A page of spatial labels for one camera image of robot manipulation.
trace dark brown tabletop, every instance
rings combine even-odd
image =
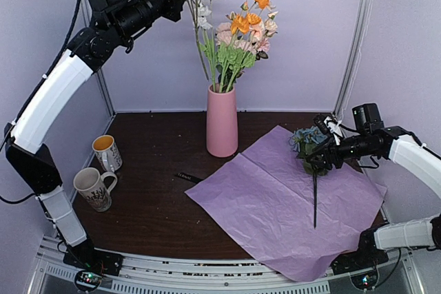
[[[276,125],[311,127],[315,113],[238,113],[243,151]],[[206,178],[233,158],[205,148],[205,112],[118,114],[108,134],[123,158],[112,206],[95,212],[80,195],[74,209],[96,247],[169,258],[242,259],[250,256],[185,191],[185,172]],[[92,167],[102,170],[96,159]]]

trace patterned mug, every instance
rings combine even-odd
[[[112,136],[99,136],[92,143],[92,148],[104,170],[115,172],[123,165],[123,159]]]
[[[104,185],[107,177],[113,177],[109,188]],[[110,192],[115,188],[118,178],[113,172],[100,175],[98,169],[85,168],[74,178],[75,189],[89,202],[93,209],[99,212],[106,211],[112,205]]]

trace white wall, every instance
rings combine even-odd
[[[214,22],[244,0],[218,0]],[[271,0],[279,34],[269,60],[246,71],[237,85],[239,109],[331,110],[340,89],[359,0]],[[199,62],[187,6],[183,19],[159,19],[104,67],[118,111],[206,109],[208,83]]]
[[[351,108],[375,102],[385,125],[413,131],[441,154],[441,0],[373,0],[345,124]],[[369,171],[386,184],[385,209],[392,222],[432,216],[441,201],[408,171],[382,161]],[[427,293],[440,293],[441,254],[416,253]]]
[[[75,0],[0,0],[0,128],[14,119],[49,68],[68,30]],[[95,78],[78,91],[51,128],[46,143],[64,187],[90,155],[108,122]],[[0,195],[16,200],[31,192],[0,155]],[[42,235],[52,227],[34,199],[0,202],[0,293],[22,293]]]

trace vase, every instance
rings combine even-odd
[[[233,155],[238,147],[236,90],[228,93],[208,89],[207,98],[207,151],[218,158]]]

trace mug handle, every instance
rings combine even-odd
[[[103,152],[101,159],[103,160],[104,170],[115,172],[115,168],[113,167],[113,165],[110,164],[108,154],[106,151]]]
[[[107,177],[113,177],[113,182],[112,182],[112,184],[110,184],[109,188],[107,189],[107,192],[109,192],[109,194],[110,194],[110,192],[115,188],[116,183],[118,182],[118,177],[116,177],[116,175],[113,172],[108,171],[108,172],[105,172],[104,174],[101,175],[101,180],[104,182],[104,180]]]

